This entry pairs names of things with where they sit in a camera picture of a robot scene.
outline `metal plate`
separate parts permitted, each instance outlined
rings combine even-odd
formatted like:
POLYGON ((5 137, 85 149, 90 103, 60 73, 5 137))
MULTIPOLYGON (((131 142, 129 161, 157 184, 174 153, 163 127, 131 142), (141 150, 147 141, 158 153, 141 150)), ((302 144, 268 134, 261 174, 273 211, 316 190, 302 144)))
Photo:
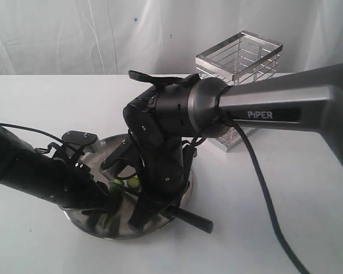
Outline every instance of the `metal plate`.
MULTIPOLYGON (((127 137, 127 134, 116 135, 101 140, 101 149, 96 153, 87 152, 81 157, 81 162, 91 168, 91 173, 94 175, 95 181, 101 181, 108 186, 110 183, 100 173, 99 168, 105 158, 107 158, 127 137)), ((193 189, 193 173, 189 175, 190 187, 184 194, 181 207, 183 207, 192 192, 193 189)), ((149 221, 142 232, 135 232, 128 226, 128 220, 131 217, 134 206, 137 201, 137 197, 123 193, 123 202, 115 215, 109 215, 104 213, 91 213, 89 216, 81 214, 81 212, 65 212, 65 215, 69 220, 84 232, 96 237, 104 239, 132 239, 140 237, 156 230, 161 229, 167 223, 169 219, 157 215, 149 221)))

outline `white backdrop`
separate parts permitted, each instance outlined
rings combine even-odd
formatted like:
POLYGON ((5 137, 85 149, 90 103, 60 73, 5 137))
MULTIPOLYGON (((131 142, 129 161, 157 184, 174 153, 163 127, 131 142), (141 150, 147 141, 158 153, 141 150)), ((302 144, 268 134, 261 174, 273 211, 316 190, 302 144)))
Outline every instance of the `white backdrop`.
POLYGON ((343 0, 0 0, 0 74, 191 73, 241 30, 284 44, 282 72, 343 62, 343 0))

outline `piper logo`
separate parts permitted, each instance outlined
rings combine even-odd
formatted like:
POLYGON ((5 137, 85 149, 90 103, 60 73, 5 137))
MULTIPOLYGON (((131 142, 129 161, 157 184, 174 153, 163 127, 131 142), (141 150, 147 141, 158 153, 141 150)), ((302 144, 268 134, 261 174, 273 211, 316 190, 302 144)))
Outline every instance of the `piper logo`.
POLYGON ((248 111, 248 118, 254 119, 273 119, 271 111, 248 111))

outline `metal wire basket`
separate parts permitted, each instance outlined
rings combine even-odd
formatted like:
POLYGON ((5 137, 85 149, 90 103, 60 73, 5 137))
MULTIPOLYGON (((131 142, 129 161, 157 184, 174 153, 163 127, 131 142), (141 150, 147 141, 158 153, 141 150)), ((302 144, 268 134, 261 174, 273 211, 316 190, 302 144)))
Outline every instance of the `metal wire basket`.
MULTIPOLYGON (((276 73, 283 44, 242 31, 196 56, 200 77, 217 77, 229 85, 269 79, 276 73)), ((250 135, 256 128, 243 128, 250 135)), ((235 129, 224 136, 211 139, 224 151, 241 141, 235 129)))

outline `white table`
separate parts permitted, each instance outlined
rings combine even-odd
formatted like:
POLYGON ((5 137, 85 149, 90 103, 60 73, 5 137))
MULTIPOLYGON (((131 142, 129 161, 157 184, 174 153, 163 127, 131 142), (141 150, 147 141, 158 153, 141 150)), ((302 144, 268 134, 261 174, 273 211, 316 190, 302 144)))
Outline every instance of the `white table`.
MULTIPOLYGON (((122 109, 148 84, 124 75, 0 76, 0 122, 57 136, 126 132, 122 109)), ((34 147, 45 136, 13 130, 34 147)), ((250 137, 288 242, 312 273, 343 273, 343 168, 314 133, 250 137)), ((56 205, 0 185, 0 273, 298 273, 279 245, 250 157, 210 142, 194 162, 187 209, 210 218, 207 235, 176 220, 152 235, 107 241, 73 226, 56 205)))

